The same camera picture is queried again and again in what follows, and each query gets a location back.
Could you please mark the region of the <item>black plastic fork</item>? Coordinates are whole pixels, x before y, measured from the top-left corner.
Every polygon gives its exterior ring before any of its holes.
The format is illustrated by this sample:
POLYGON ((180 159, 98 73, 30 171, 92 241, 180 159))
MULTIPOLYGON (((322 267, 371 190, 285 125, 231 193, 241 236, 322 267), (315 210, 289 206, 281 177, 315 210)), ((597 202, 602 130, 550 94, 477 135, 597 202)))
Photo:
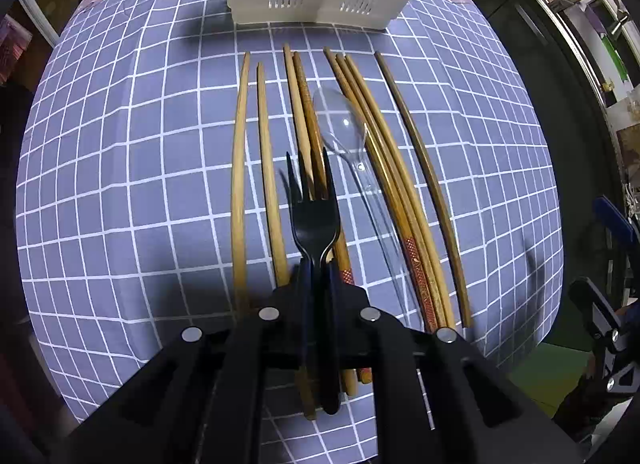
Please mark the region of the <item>black plastic fork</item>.
POLYGON ((302 255, 296 291, 302 300, 303 362, 314 378, 317 404, 333 415, 341 407, 334 307, 334 276, 328 254, 340 236, 341 219, 335 190, 310 197, 303 160, 286 160, 288 204, 294 242, 302 255))

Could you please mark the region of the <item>brown chopstick red band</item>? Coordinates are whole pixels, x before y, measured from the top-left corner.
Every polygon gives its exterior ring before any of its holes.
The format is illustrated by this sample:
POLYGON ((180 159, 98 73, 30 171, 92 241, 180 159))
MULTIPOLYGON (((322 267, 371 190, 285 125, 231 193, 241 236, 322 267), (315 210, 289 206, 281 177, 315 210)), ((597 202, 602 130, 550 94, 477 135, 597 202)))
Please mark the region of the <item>brown chopstick red band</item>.
POLYGON ((330 48, 324 55, 338 88, 320 91, 322 138, 348 165, 380 243, 401 312, 409 317, 409 295, 413 294, 424 328, 433 332, 438 328, 438 317, 392 165, 372 118, 364 112, 363 98, 357 94, 354 76, 347 72, 346 59, 330 48))

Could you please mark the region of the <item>light brown wooden chopstick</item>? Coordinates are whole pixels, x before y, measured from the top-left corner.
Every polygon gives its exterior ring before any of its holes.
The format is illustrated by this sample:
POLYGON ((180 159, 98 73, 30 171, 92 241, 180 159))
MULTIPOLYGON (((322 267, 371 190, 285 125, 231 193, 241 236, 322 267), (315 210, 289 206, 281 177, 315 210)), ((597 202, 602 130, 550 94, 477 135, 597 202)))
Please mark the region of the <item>light brown wooden chopstick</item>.
POLYGON ((435 328, 444 326, 454 328, 456 321, 435 243, 428 228, 420 198, 416 193, 416 187, 400 154, 397 142, 354 60, 349 56, 338 56, 337 61, 344 68, 348 80, 355 86, 356 97, 364 105, 366 117, 372 120, 372 130, 378 135, 378 141, 382 143, 383 156, 390 165, 394 183, 398 187, 399 204, 407 215, 411 237, 416 244, 422 271, 425 274, 426 291, 435 314, 435 328))

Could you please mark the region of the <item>brown chopstick red patterned end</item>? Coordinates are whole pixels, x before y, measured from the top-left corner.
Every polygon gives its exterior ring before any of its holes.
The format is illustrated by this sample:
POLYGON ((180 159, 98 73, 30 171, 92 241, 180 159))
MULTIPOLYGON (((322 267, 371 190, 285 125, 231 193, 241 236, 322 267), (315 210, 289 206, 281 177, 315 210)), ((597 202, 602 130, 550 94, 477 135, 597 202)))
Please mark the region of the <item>brown chopstick red patterned end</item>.
MULTIPOLYGON (((314 173, 314 186, 316 187, 314 189, 314 196, 316 198, 325 198, 328 193, 328 186, 326 185, 326 171, 324 170, 326 166, 324 166, 322 158, 320 128, 316 111, 314 110, 314 105, 311 101, 311 94, 306 80, 303 62, 298 52, 294 52, 293 54, 293 65, 295 68, 298 91, 300 98, 302 98, 302 106, 309 137, 312 172, 314 173)), ((355 281, 352 277, 352 265, 350 264, 344 232, 340 233, 340 236, 333 247, 332 253, 337 262, 337 268, 342 280, 345 283, 354 284, 355 281)), ((345 394, 349 397, 355 397, 358 392, 359 383, 370 383, 371 371, 369 369, 345 370, 343 372, 342 381, 345 394)))

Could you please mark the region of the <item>clear plastic spoon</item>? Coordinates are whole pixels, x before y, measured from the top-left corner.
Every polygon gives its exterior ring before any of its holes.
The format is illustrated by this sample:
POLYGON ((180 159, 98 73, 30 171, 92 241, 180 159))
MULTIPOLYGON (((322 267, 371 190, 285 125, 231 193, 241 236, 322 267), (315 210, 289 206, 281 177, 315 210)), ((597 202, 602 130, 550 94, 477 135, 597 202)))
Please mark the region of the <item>clear plastic spoon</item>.
POLYGON ((378 306, 421 331, 424 322, 409 269, 367 152, 367 126, 358 122, 355 106, 334 88, 317 89, 312 103, 324 144, 344 163, 347 236, 357 256, 357 280, 378 306))

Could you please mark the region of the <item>blue checkered tablecloth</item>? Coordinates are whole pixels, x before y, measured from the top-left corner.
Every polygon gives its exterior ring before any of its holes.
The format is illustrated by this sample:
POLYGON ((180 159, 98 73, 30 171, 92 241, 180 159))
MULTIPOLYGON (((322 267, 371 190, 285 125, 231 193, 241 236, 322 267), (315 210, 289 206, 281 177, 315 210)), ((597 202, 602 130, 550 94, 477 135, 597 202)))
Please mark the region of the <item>blue checkered tablecloth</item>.
POLYGON ((431 227, 433 204, 381 74, 387 65, 446 198, 472 309, 466 337, 511 369, 546 336, 563 286, 550 153, 525 85, 467 0, 409 0, 385 31, 232 22, 227 0, 102 0, 75 13, 35 93, 16 188, 32 325, 85 421, 182 330, 228 328, 231 169, 242 72, 266 72, 273 164, 296 148, 283 50, 312 90, 352 57, 431 227))

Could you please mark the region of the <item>dark wooden chopstick far right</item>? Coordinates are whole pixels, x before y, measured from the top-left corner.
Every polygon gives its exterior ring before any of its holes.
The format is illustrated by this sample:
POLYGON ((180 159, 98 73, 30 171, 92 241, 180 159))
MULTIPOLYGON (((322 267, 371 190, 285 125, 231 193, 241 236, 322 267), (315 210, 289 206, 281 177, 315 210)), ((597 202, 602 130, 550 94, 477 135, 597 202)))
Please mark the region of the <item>dark wooden chopstick far right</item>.
POLYGON ((428 156, 420 132, 416 127, 416 121, 414 120, 408 109, 405 98, 402 96, 402 93, 397 86, 396 80, 394 79, 392 72, 390 72, 390 68, 388 67, 387 63, 384 60, 384 57, 379 51, 375 51, 374 56, 378 61, 378 66, 383 73, 388 88, 390 88, 390 92, 392 93, 396 106, 398 107, 398 111, 400 113, 402 121, 404 122, 405 128, 407 129, 407 132, 410 136, 413 149, 416 151, 416 156, 418 157, 419 163, 421 165, 428 190, 431 193, 434 209, 438 218, 440 228, 442 229, 442 238, 444 239, 446 251, 449 258, 452 278, 454 279, 454 286, 456 287, 462 325, 465 328, 470 328, 473 325, 473 321, 469 294, 468 290, 466 289, 466 282, 463 273, 458 242, 456 239, 456 235, 454 234, 454 227, 451 223, 444 194, 442 193, 442 189, 440 188, 433 163, 428 156))

